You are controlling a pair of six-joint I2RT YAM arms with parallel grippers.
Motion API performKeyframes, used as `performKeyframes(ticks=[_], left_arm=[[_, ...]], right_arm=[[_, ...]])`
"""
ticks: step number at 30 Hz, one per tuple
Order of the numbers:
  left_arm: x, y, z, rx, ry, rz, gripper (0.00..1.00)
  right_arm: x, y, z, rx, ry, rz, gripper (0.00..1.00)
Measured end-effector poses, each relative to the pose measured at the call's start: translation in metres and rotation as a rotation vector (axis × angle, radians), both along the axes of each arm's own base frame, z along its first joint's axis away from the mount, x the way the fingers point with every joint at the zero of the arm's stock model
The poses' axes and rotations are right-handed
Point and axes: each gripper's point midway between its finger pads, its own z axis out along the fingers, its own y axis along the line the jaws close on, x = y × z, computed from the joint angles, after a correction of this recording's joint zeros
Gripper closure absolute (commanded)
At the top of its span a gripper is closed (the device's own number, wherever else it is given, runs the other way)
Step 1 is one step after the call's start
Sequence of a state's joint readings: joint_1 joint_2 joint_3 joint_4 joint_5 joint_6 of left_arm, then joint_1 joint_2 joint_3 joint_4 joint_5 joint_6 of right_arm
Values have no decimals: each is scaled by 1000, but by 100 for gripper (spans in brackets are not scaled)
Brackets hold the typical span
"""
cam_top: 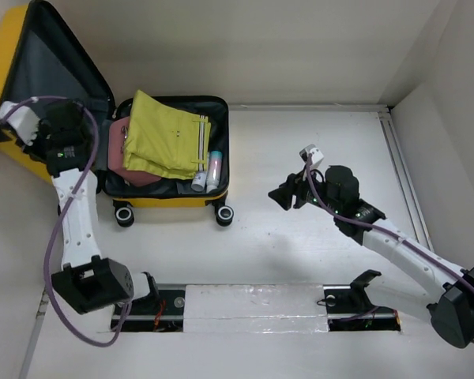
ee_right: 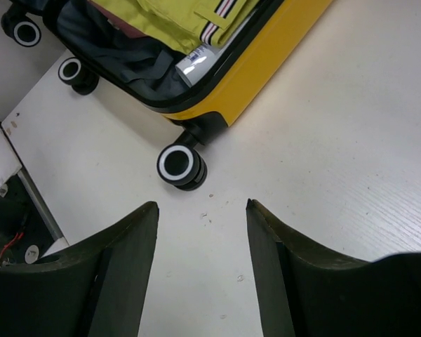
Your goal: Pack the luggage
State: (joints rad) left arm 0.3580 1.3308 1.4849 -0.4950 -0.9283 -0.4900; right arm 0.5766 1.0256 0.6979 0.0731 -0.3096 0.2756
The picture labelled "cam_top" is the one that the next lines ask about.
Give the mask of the white spray bottle blue text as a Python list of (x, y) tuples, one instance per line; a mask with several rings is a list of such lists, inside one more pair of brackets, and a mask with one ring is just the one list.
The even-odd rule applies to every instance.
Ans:
[(191, 189), (195, 192), (202, 192), (206, 185), (207, 172), (199, 171), (191, 182)]

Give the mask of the yellow-green shorts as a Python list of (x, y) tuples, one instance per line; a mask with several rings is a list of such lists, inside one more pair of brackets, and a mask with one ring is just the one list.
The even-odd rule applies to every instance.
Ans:
[(123, 166), (161, 178), (189, 180), (206, 171), (212, 124), (204, 115), (169, 107), (136, 91)]

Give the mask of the yellow hard-shell suitcase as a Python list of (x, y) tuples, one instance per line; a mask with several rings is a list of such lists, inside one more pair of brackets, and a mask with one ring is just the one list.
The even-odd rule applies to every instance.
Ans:
[[(178, 110), (209, 118), (212, 129), (209, 154), (223, 154), (220, 184), (207, 193), (191, 189), (189, 180), (162, 178), (142, 187), (132, 186), (107, 167), (108, 135), (111, 124), (130, 117), (133, 98), (121, 104), (96, 65), (52, 4), (33, 1), (8, 10), (0, 23), (0, 106), (5, 101), (19, 103), (31, 97), (39, 118), (44, 118), (47, 97), (61, 96), (82, 104), (98, 125), (99, 144), (91, 171), (97, 177), (96, 193), (112, 198), (119, 226), (134, 223), (135, 208), (212, 205), (219, 225), (228, 226), (234, 216), (225, 204), (229, 184), (229, 110), (216, 96), (156, 96), (153, 99)], [(11, 141), (0, 149), (37, 176), (53, 184), (44, 163), (33, 161), (23, 145), (7, 129)]]

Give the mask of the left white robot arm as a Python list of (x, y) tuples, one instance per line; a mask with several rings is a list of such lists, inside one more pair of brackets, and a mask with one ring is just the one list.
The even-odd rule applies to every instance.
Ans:
[(61, 96), (47, 97), (46, 116), (39, 118), (32, 109), (37, 100), (0, 106), (0, 143), (10, 141), (7, 129), (26, 148), (47, 140), (46, 167), (59, 206), (53, 232), (63, 237), (61, 268), (47, 272), (47, 289), (79, 314), (126, 302), (143, 313), (155, 311), (160, 293), (152, 275), (130, 273), (98, 246), (97, 177), (91, 171), (99, 144), (96, 120), (82, 104)]

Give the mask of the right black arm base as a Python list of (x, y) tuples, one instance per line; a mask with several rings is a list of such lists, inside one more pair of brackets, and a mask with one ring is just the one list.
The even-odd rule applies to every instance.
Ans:
[(373, 305), (365, 292), (380, 275), (378, 271), (366, 270), (350, 284), (323, 286), (323, 296), (316, 304), (325, 308), (330, 332), (401, 331), (398, 312)]

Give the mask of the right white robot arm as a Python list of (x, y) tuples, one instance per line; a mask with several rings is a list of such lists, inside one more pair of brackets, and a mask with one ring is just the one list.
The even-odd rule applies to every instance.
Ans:
[(306, 204), (326, 210), (343, 235), (384, 257), (422, 288), (417, 295), (407, 293), (369, 269), (350, 284), (354, 308), (401, 310), (426, 321), (453, 347), (474, 343), (474, 267), (449, 262), (400, 231), (384, 212), (360, 197), (351, 169), (331, 166), (324, 174), (303, 169), (268, 196), (285, 211)]

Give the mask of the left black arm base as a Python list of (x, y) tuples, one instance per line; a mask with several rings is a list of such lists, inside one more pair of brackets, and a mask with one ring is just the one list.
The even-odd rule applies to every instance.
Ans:
[(133, 302), (122, 332), (182, 332), (186, 285), (159, 284), (160, 300)]

